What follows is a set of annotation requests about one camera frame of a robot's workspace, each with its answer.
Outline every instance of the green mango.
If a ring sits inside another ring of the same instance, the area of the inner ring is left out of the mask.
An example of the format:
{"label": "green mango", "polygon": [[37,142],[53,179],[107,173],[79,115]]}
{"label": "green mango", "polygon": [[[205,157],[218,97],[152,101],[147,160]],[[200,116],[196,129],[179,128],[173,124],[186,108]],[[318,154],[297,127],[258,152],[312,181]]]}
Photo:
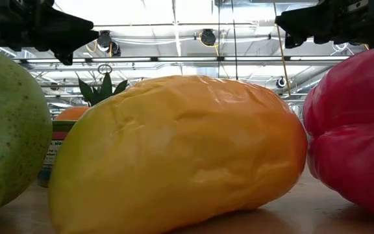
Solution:
{"label": "green mango", "polygon": [[39,84],[19,64],[0,53],[0,207],[36,179],[52,129]]}

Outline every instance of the robotic arm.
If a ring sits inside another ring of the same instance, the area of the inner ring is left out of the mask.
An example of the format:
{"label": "robotic arm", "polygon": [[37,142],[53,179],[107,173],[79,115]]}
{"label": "robotic arm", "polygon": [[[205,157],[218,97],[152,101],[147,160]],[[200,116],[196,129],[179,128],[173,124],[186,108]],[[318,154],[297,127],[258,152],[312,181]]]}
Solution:
{"label": "robotic arm", "polygon": [[0,0],[0,46],[21,51],[35,47],[51,50],[72,65],[74,50],[98,39],[90,21],[53,8],[54,0]]}
{"label": "robotic arm", "polygon": [[374,48],[374,0],[320,0],[316,6],[290,10],[275,23],[286,31],[285,47],[314,43],[368,44]]}

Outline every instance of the table surface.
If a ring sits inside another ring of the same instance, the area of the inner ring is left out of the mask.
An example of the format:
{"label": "table surface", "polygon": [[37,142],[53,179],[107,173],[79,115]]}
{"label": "table surface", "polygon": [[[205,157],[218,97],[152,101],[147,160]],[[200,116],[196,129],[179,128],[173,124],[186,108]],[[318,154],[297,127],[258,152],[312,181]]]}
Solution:
{"label": "table surface", "polygon": [[[51,228],[47,189],[32,185],[0,209],[0,234],[54,234]],[[370,234],[374,216],[322,185],[308,171],[282,198],[257,211],[213,218],[172,234]]]}

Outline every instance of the orange fruit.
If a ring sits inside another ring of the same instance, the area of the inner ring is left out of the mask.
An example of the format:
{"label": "orange fruit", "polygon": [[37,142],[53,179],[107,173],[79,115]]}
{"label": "orange fruit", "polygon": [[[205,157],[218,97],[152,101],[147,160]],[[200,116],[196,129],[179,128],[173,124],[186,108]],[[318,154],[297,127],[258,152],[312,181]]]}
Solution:
{"label": "orange fruit", "polygon": [[56,118],[55,121],[61,120],[78,120],[89,107],[72,107],[66,110],[63,110]]}

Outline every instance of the red bell pepper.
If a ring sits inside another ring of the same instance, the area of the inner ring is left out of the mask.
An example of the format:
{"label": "red bell pepper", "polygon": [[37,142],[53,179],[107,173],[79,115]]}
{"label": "red bell pepper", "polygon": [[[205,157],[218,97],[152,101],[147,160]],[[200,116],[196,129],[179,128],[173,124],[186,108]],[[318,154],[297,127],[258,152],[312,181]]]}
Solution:
{"label": "red bell pepper", "polygon": [[333,67],[303,108],[311,174],[374,213],[374,49]]}

